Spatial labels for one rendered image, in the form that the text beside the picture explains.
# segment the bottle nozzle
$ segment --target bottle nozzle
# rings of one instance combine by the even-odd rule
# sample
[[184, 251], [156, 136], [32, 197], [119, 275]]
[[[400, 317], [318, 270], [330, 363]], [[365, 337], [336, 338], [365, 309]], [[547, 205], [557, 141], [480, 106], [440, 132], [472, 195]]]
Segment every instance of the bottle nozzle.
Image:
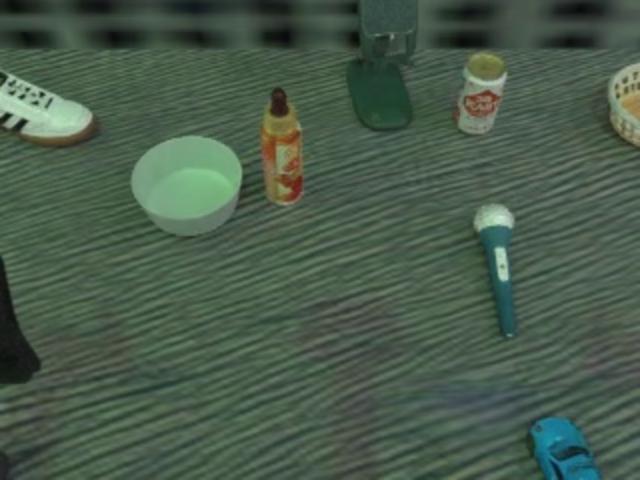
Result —
[[271, 109], [269, 112], [274, 117], [284, 117], [289, 113], [287, 94], [282, 88], [274, 88], [271, 91]]

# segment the orange bottle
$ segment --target orange bottle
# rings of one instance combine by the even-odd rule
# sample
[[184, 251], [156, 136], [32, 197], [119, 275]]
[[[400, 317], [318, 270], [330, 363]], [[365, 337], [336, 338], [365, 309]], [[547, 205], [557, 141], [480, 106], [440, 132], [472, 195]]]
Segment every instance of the orange bottle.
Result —
[[267, 198], [276, 205], [292, 205], [302, 197], [302, 129], [293, 104], [281, 88], [274, 88], [264, 113], [262, 163]]

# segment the woven basket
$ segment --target woven basket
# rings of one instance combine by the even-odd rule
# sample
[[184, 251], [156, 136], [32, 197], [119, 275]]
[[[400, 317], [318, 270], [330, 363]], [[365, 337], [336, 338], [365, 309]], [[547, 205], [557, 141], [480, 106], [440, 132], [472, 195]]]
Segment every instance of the woven basket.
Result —
[[[629, 65], [611, 77], [608, 95], [611, 125], [622, 138], [640, 147], [640, 63]], [[623, 105], [629, 97], [638, 101], [635, 116]]]

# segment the wooden surface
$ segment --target wooden surface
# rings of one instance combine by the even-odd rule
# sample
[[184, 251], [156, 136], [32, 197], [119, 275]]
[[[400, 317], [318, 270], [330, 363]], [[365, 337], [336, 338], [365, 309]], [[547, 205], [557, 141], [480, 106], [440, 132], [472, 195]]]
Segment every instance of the wooden surface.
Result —
[[[629, 52], [502, 52], [495, 130], [459, 133], [468, 52], [423, 51], [412, 126], [354, 119], [340, 53], [2, 52], [85, 103], [102, 134], [65, 150], [4, 135], [0, 251], [43, 361], [0, 390], [20, 480], [534, 480], [537, 417], [585, 430], [607, 480], [640, 471], [639, 151], [607, 119]], [[308, 188], [263, 196], [272, 87], [305, 129]], [[158, 231], [129, 176], [186, 134], [233, 148], [221, 230]], [[516, 216], [520, 335], [497, 330], [471, 220]]]

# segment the black object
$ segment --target black object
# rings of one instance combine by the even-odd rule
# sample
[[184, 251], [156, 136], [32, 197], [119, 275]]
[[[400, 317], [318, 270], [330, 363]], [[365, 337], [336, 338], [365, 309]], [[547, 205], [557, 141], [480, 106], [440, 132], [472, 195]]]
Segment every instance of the black object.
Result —
[[0, 257], [0, 384], [26, 383], [39, 370], [40, 359], [18, 325], [7, 272]]
[[6, 454], [0, 452], [0, 480], [7, 480], [9, 478], [9, 469], [11, 463], [9, 457]]

